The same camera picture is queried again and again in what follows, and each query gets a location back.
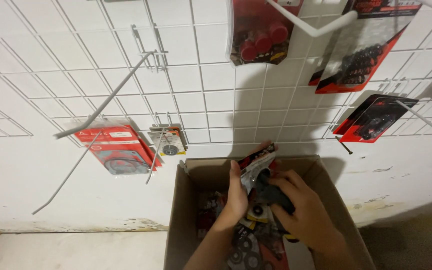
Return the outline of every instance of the human hand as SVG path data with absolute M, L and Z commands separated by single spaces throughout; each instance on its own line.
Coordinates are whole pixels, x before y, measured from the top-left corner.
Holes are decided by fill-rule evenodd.
M 281 172 L 270 184 L 278 186 L 288 196 L 296 210 L 292 215 L 277 204 L 271 210 L 283 227 L 314 251 L 336 256 L 346 243 L 334 227 L 319 196 L 295 171 Z
M 272 142 L 270 140 L 262 142 L 249 154 L 256 153 L 268 147 Z M 227 192 L 227 202 L 220 214 L 223 226 L 236 225 L 241 218 L 248 212 L 248 194 L 241 183 L 241 168 L 237 161 L 231 160 L 231 169 L 229 170 L 229 190 Z

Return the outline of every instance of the white wall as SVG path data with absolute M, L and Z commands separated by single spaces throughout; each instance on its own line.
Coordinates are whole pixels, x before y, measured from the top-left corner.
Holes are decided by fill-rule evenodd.
M 314 22 L 317 19 L 314 12 L 319 10 L 312 9 L 317 8 L 317 5 L 312 5 L 316 1 L 307 0 L 305 3 L 301 16 Z M 253 142 L 265 138 L 277 140 L 279 133 L 281 155 L 319 154 L 325 158 L 324 162 L 342 198 L 359 225 L 432 201 L 432 130 L 407 114 L 375 144 L 347 144 L 354 152 L 353 155 L 348 155 L 332 139 L 330 129 L 364 92 L 314 95 L 313 88 L 303 86 L 314 70 L 314 66 L 309 64 L 305 64 L 303 68 L 305 60 L 301 57 L 305 54 L 299 55 L 309 49 L 308 37 L 298 30 L 294 31 L 290 57 L 284 65 L 271 67 L 268 71 L 268 79 L 273 80 L 276 88 L 262 90 L 268 85 L 263 87 L 259 80 L 249 80 L 260 78 L 261 67 L 235 71 L 224 63 L 225 43 L 222 40 L 226 38 L 227 27 L 224 1 L 207 3 L 193 0 L 193 23 L 189 1 L 178 0 L 172 1 L 171 5 L 163 5 L 163 1 L 149 0 L 154 21 L 158 26 L 163 26 L 159 30 L 163 45 L 170 51 L 168 61 L 172 66 L 168 72 L 175 78 L 172 81 L 173 87 L 179 88 L 174 89 L 173 95 L 167 89 L 167 84 L 160 84 L 158 77 L 150 80 L 151 76 L 159 75 L 142 71 L 143 73 L 137 74 L 141 88 L 137 88 L 135 78 L 127 89 L 132 94 L 119 97 L 118 100 L 142 130 L 147 130 L 152 124 L 150 113 L 165 114 L 170 111 L 173 122 L 182 122 L 189 140 L 188 155 L 165 157 L 164 167 L 145 185 L 145 175 L 114 179 L 89 154 L 54 201 L 40 213 L 31 216 L 30 213 L 52 195 L 83 152 L 82 148 L 69 139 L 56 141 L 52 138 L 61 129 L 57 124 L 91 113 L 94 108 L 81 108 L 87 106 L 87 100 L 96 102 L 98 97 L 108 95 L 108 89 L 114 87 L 109 79 L 113 77 L 109 73 L 124 73 L 127 66 L 133 65 L 132 60 L 138 59 L 134 48 L 126 47 L 131 46 L 131 40 L 126 40 L 126 43 L 124 39 L 130 37 L 130 23 L 141 27 L 141 39 L 148 42 L 147 47 L 151 47 L 148 50 L 154 49 L 152 36 L 144 35 L 148 29 L 145 29 L 146 18 L 142 19 L 146 16 L 142 4 L 142 1 L 104 3 L 0 0 L 0 110 L 27 130 L 24 132 L 21 128 L 12 126 L 13 129 L 7 131 L 9 136 L 3 134 L 0 137 L 1 231 L 165 230 L 169 224 L 174 172 L 179 159 L 243 156 L 254 146 Z M 67 17 L 61 16 L 62 9 Z M 209 16 L 211 12 L 208 11 L 214 11 L 216 15 Z M 329 14 L 337 13 L 334 9 L 326 11 Z M 106 24 L 108 18 L 111 18 L 113 26 Z M 193 27 L 197 32 L 199 61 L 195 57 L 195 47 L 177 46 L 181 45 L 182 39 L 187 40 L 185 34 L 192 33 Z M 112 38 L 114 33 L 118 34 L 120 43 Z M 105 35 L 109 35 L 108 42 L 111 46 L 105 45 Z M 87 49 L 79 47 L 78 44 L 81 45 L 82 42 Z M 324 48 L 325 42 L 327 38 L 316 40 L 312 48 Z M 122 59 L 116 61 L 122 52 L 121 48 L 129 56 L 126 59 L 121 56 Z M 183 49 L 188 49 L 184 53 L 194 54 L 194 57 L 178 58 Z M 429 83 L 432 83 L 432 10 L 423 9 L 418 13 L 394 50 L 366 90 L 408 94 L 412 98 L 420 96 L 422 102 L 417 105 L 417 109 L 432 120 L 432 92 L 425 92 L 429 89 Z M 316 54 L 306 61 L 312 63 L 317 56 Z M 201 67 L 202 73 L 195 68 L 198 63 L 204 64 Z M 294 76 L 293 73 L 299 68 L 303 68 L 299 81 L 282 79 Z M 97 72 L 106 80 L 101 81 L 98 75 L 96 79 L 84 77 L 89 71 Z M 201 76 L 202 86 L 198 81 Z M 406 83 L 406 78 L 417 80 Z M 382 82 L 385 79 L 394 81 Z M 246 83 L 254 84 L 251 87 L 256 89 L 247 89 Z M 105 94 L 93 95 L 101 93 L 101 89 L 106 91 Z M 207 96 L 206 103 L 203 103 L 201 91 Z M 273 91 L 286 91 L 289 94 L 295 91 L 295 95 L 291 102 L 289 97 L 273 100 L 272 97 L 277 96 L 272 95 Z M 245 98 L 240 103 L 237 98 L 234 99 L 234 92 L 237 97 L 244 92 L 255 98 Z M 71 101 L 75 101 L 72 107 L 68 95 L 87 96 L 71 97 Z M 51 96 L 54 99 L 40 99 Z M 200 102 L 189 102 L 190 97 L 196 97 Z M 150 108 L 144 103 L 137 103 L 135 99 L 146 99 Z M 59 101 L 71 107 L 70 112 L 61 111 L 62 103 L 58 103 Z M 288 120 L 303 119 L 304 112 L 314 112 L 315 118 L 313 121 L 305 118 L 296 129 L 282 128 L 287 123 L 267 115 L 265 106 L 275 110 L 270 112 L 275 114 L 286 114 L 293 109 L 291 112 L 301 112 Z M 116 107 L 115 110 L 105 112 L 105 115 L 121 116 L 121 110 L 118 110 Z M 237 122 L 233 125 L 233 112 L 236 112 L 235 117 L 243 123 L 251 123 L 249 127 L 240 128 Z M 388 171 L 373 172 L 390 167 Z

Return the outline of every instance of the cardboard box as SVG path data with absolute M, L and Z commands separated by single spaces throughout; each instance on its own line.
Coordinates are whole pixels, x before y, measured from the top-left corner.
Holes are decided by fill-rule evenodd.
M 335 227 L 345 236 L 361 269 L 375 270 L 371 256 L 319 156 L 281 159 L 281 170 L 293 169 L 321 198 Z M 199 245 L 196 234 L 198 193 L 225 191 L 229 187 L 230 159 L 187 159 L 176 172 L 173 208 L 167 235 L 164 270 L 183 269 Z M 313 257 L 317 270 L 329 265 Z

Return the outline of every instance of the red cap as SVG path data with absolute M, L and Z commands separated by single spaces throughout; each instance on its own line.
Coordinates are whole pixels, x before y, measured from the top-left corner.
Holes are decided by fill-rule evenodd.
M 271 46 L 273 46 L 273 42 L 271 42 L 269 35 L 265 32 L 258 32 L 254 43 L 256 45 L 256 50 L 259 53 L 268 52 L 271 49 Z
M 288 29 L 280 21 L 275 21 L 269 26 L 269 34 L 273 44 L 279 44 L 288 38 Z
M 253 61 L 258 55 L 254 42 L 250 40 L 245 40 L 241 43 L 239 53 L 244 61 Z

